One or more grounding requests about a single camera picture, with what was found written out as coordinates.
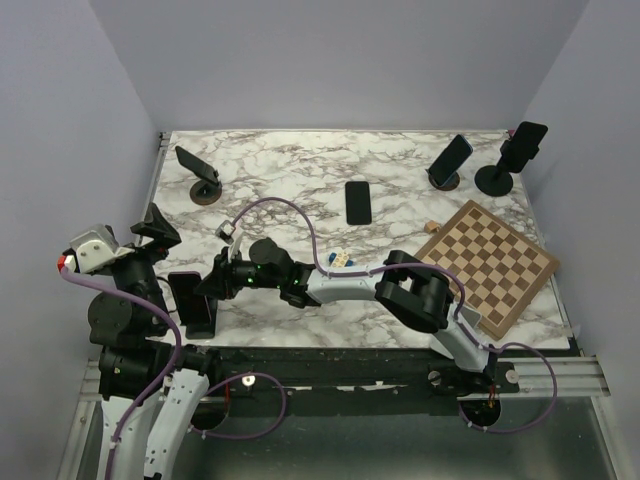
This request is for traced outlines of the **black smartphone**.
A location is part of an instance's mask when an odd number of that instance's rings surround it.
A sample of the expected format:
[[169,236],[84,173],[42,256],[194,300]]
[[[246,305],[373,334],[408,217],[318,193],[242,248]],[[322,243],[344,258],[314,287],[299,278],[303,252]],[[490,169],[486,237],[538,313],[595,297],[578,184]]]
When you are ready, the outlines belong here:
[[370,225],[372,223],[372,208],[369,183],[348,181],[345,184],[345,206],[348,225]]

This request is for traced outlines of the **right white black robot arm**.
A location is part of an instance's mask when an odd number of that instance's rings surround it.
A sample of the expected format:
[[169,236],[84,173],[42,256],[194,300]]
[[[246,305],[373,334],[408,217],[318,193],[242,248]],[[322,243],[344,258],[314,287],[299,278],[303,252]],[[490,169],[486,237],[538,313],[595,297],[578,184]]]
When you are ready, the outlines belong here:
[[496,381],[500,351],[481,342],[469,321],[480,313],[465,305],[463,283],[450,271],[393,250],[379,266],[324,270],[295,261],[272,239],[254,242],[249,258],[228,246],[215,256],[212,271],[195,293],[217,300],[235,298],[243,288],[276,289],[280,299],[304,309],[338,301],[376,301],[405,327],[433,335],[452,356],[444,385],[464,395],[486,391]]

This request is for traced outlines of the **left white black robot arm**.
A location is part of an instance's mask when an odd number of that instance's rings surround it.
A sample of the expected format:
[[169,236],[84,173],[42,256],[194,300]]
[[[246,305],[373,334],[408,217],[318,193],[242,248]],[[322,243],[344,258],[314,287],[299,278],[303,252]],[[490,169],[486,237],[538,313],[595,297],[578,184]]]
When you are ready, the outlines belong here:
[[220,387],[222,372],[217,354],[160,340],[169,327],[157,313],[168,308],[154,265],[180,243],[178,232],[155,204],[131,230],[149,243],[120,246],[101,225],[87,250],[98,257],[94,273],[112,277],[118,290],[100,293],[88,310],[90,341],[102,348],[98,475],[168,479],[200,399]]

